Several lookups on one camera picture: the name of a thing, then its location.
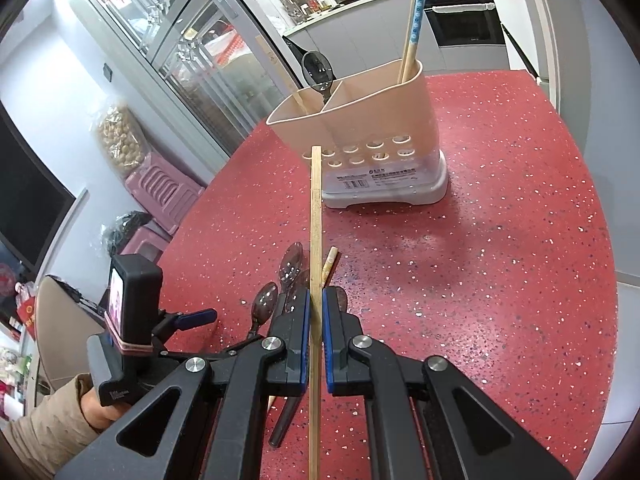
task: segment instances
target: oven door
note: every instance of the oven door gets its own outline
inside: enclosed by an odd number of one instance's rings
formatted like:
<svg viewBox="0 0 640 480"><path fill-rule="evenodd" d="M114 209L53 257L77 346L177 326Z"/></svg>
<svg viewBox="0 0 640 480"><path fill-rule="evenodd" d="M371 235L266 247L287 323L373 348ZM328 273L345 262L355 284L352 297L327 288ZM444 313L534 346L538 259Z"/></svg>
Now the oven door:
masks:
<svg viewBox="0 0 640 480"><path fill-rule="evenodd" d="M425 13L438 46L505 43L493 2L433 6Z"/></svg>

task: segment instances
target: bag of eggs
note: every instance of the bag of eggs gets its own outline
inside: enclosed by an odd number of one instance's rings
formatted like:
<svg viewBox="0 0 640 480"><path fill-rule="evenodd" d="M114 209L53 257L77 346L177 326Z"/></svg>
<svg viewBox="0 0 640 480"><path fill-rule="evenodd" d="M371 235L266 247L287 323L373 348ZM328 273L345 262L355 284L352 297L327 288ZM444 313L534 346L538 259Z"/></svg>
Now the bag of eggs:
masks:
<svg viewBox="0 0 640 480"><path fill-rule="evenodd" d="M111 167L125 180L149 152L140 124L119 102L107 104L95 122L98 143Z"/></svg>

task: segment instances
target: camera screen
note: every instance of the camera screen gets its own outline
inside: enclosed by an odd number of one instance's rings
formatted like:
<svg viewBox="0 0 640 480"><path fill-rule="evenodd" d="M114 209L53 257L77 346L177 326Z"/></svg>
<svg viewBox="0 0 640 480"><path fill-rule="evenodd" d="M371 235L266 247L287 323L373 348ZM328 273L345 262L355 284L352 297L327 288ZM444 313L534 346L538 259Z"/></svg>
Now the camera screen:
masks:
<svg viewBox="0 0 640 480"><path fill-rule="evenodd" d="M111 269L109 289L108 314L118 333L122 334L122 293L124 291L124 284L122 278L116 272L116 269Z"/></svg>

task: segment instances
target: human hand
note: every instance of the human hand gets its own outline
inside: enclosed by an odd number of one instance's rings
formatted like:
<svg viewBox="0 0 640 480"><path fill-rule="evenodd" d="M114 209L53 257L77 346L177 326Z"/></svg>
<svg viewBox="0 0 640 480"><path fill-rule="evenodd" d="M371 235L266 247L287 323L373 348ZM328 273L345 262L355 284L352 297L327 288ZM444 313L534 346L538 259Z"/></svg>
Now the human hand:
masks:
<svg viewBox="0 0 640 480"><path fill-rule="evenodd" d="M80 410L89 426L94 430L106 430L111 424L129 411L130 406L118 402L113 406L101 406L95 388L91 388L80 399Z"/></svg>

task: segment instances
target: oven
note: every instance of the oven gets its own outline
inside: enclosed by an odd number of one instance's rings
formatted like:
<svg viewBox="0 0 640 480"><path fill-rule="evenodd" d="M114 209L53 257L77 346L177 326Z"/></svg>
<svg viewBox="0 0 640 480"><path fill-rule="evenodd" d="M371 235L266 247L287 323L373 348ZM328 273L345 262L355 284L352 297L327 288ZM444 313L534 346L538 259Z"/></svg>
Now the oven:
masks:
<svg viewBox="0 0 640 480"><path fill-rule="evenodd" d="M426 0L438 46L504 44L494 0Z"/></svg>

